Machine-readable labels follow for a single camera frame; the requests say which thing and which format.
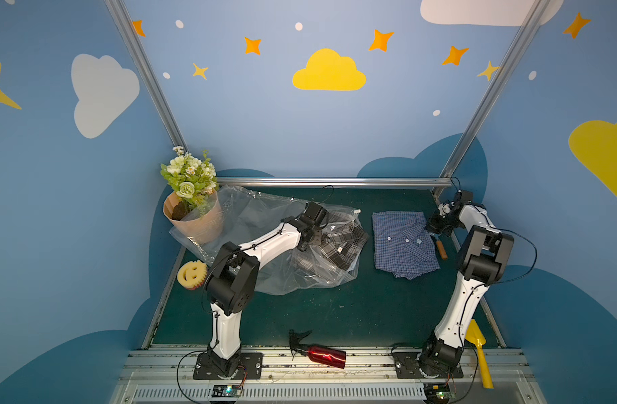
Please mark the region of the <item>blue checked shirt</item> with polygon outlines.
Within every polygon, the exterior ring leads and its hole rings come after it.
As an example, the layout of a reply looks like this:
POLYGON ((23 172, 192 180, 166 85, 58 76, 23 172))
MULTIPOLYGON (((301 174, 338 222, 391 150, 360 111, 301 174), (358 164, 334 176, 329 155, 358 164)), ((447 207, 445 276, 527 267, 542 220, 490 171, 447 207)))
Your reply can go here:
POLYGON ((421 211, 373 213, 375 268, 409 280, 437 271, 440 265, 426 223, 421 211))

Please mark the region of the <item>clear plastic vacuum bag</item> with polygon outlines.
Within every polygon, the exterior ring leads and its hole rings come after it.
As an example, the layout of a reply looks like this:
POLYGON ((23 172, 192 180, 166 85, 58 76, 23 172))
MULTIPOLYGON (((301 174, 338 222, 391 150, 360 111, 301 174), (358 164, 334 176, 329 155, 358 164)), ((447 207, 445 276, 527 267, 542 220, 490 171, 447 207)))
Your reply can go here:
POLYGON ((354 280, 369 236, 358 210, 325 205, 320 224, 301 231, 306 200, 226 186, 212 200, 217 218, 204 215, 197 230, 173 227, 170 234, 205 264, 232 242, 256 257, 260 272, 256 291, 283 296, 293 291, 335 288, 354 280))

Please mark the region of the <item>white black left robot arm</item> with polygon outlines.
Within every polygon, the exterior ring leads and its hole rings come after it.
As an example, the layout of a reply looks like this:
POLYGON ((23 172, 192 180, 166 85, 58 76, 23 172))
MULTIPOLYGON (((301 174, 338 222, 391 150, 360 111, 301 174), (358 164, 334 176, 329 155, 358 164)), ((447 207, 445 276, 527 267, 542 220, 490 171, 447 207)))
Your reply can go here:
POLYGON ((327 224, 328 212, 308 202, 297 216, 290 216, 270 232, 250 242, 226 242, 212 263, 203 289, 212 310, 212 339, 207 353, 217 375, 236 374, 240 355, 242 311, 254 297, 261 269, 287 251, 304 251, 327 224))

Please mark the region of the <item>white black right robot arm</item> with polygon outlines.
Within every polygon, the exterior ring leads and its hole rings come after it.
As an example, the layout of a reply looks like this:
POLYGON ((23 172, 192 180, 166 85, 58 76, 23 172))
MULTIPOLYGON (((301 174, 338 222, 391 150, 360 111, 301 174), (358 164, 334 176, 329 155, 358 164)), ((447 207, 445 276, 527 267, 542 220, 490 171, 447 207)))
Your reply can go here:
POLYGON ((459 368, 474 313, 490 286, 501 281, 515 239, 498 229, 473 193, 459 190, 438 206, 426 230, 435 236, 468 231, 458 251, 456 284, 446 312, 419 355, 420 373, 427 378, 448 377, 459 368))

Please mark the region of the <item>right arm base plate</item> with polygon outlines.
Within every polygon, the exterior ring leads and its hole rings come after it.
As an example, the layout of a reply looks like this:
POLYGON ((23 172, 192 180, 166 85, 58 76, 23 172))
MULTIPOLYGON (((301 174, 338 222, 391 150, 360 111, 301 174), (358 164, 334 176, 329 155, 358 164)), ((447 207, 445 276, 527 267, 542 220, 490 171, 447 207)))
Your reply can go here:
POLYGON ((436 359, 422 359, 421 352, 399 351, 391 353, 399 379, 448 379, 463 378, 459 365, 452 367, 436 359))

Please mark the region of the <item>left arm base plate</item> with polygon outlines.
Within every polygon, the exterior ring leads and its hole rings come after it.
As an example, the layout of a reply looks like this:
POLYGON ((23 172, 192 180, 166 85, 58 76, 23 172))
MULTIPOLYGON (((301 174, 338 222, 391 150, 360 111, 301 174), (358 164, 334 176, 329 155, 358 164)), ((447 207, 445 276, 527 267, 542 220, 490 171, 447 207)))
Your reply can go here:
POLYGON ((230 359, 224 360, 213 351, 198 355, 193 372, 194 380, 259 380, 263 369, 262 353, 242 353, 238 351, 230 359))

